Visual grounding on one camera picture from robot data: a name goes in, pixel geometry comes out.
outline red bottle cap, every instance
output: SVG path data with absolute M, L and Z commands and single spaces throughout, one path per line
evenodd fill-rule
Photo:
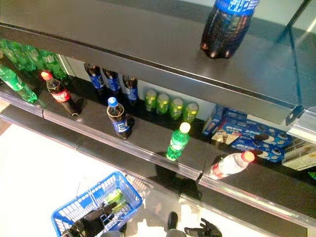
M 46 71 L 41 72 L 40 75 L 42 76 L 44 80 L 51 80 L 53 78 L 53 75 L 50 72 L 46 72 Z
M 244 162 L 253 162 L 255 160 L 255 155 L 252 152 L 241 153 L 241 158 Z

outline green can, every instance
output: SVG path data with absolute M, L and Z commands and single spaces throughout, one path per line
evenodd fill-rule
M 197 103 L 189 103 L 183 113 L 183 121 L 184 122 L 193 122 L 198 114 L 198 104 Z
M 156 113 L 165 115 L 169 108 L 169 96 L 165 93 L 160 94 L 157 98 Z
M 153 112 L 156 109 L 157 103 L 157 92 L 153 89 L 150 89 L 146 92 L 146 110 Z
M 181 117 L 183 109 L 183 100 L 180 98 L 175 98 L 170 105 L 170 116 L 177 120 L 179 117 Z

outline plastic basket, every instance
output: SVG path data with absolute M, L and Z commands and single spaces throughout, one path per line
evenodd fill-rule
M 137 208 L 142 204 L 142 198 L 120 172 L 114 172 L 53 212 L 51 220 L 57 235 L 61 236 L 75 221 L 99 207 L 105 202 L 105 197 L 116 189 L 122 191 L 127 204 L 115 213 L 113 220 L 97 236 L 109 230 L 119 230 L 136 214 Z

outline soda bottle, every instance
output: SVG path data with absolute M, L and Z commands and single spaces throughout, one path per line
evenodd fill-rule
M 169 108 L 169 96 L 162 93 L 157 98 L 156 113 L 158 115 L 165 115 Z
M 201 49 L 210 58 L 231 58 L 247 33 L 260 0 L 216 0 L 207 19 Z
M 230 154 L 211 166 L 210 178 L 217 180 L 239 173 L 246 169 L 254 159 L 255 155 L 249 151 Z
M 0 77 L 12 90 L 18 93 L 23 100 L 32 103 L 38 99 L 35 93 L 32 92 L 11 69 L 0 65 Z
M 67 91 L 59 80 L 53 78 L 50 72 L 42 72 L 40 75 L 46 81 L 46 86 L 50 94 L 55 98 L 55 100 L 64 106 L 71 116 L 80 114 L 80 110 L 72 100 L 69 91 Z
M 170 105 L 170 116 L 174 120 L 178 120 L 181 117 L 183 109 L 183 100 L 180 98 L 175 98 Z
M 117 97 L 120 94 L 121 88 L 119 84 L 119 75 L 106 69 L 102 69 L 105 77 L 108 79 L 109 88 L 112 94 Z
M 24 52 L 28 55 L 28 57 L 33 61 L 33 63 L 36 65 L 36 67 L 39 70 L 46 69 L 44 67 L 44 61 L 42 57 L 40 56 L 40 53 L 37 48 L 30 46 L 30 45 L 23 45 Z
M 125 117 L 125 111 L 123 105 L 118 103 L 115 97 L 110 97 L 108 99 L 108 116 L 113 124 L 115 132 L 118 137 L 126 139 L 130 135 L 130 129 L 127 125 L 127 120 Z
M 137 78 L 123 75 L 128 101 L 131 106 L 136 106 L 138 101 Z
M 9 49 L 9 41 L 6 39 L 0 39 L 0 48 L 1 51 L 4 53 L 5 56 L 16 66 L 17 69 L 21 70 L 22 65 L 18 63 L 18 58 L 13 53 L 11 49 Z
M 189 103 L 183 113 L 183 121 L 191 123 L 194 121 L 198 114 L 198 104 L 197 103 Z
M 84 68 L 86 72 L 88 73 L 91 82 L 96 89 L 97 93 L 100 96 L 103 96 L 105 94 L 105 87 L 104 87 L 104 81 L 101 75 L 100 68 L 96 65 L 90 64 L 90 63 L 85 63 Z
M 157 92 L 155 90 L 150 89 L 146 92 L 145 103 L 146 103 L 146 110 L 148 112 L 155 111 L 156 104 L 157 104 Z
M 24 52 L 22 44 L 11 41 L 9 42 L 8 47 L 13 51 L 13 53 L 17 57 L 18 64 L 20 65 L 21 70 L 29 72 L 36 70 L 35 64 L 29 59 L 29 57 Z
M 189 142 L 190 136 L 188 132 L 190 131 L 190 124 L 183 122 L 180 125 L 180 129 L 172 133 L 170 145 L 167 149 L 167 158 L 169 160 L 175 161 L 181 155 L 185 145 Z
M 67 80 L 68 75 L 63 70 L 63 68 L 60 66 L 57 56 L 55 53 L 46 51 L 44 49 L 39 50 L 40 55 L 42 56 L 42 59 L 44 61 L 44 66 L 51 72 L 53 72 L 54 76 L 60 80 Z

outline blue bottle cap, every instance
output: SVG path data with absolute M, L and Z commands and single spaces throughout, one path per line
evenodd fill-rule
M 115 106 L 118 105 L 118 101 L 117 101 L 117 99 L 115 97 L 110 97 L 108 99 L 108 104 L 109 104 L 110 107 L 115 107 Z

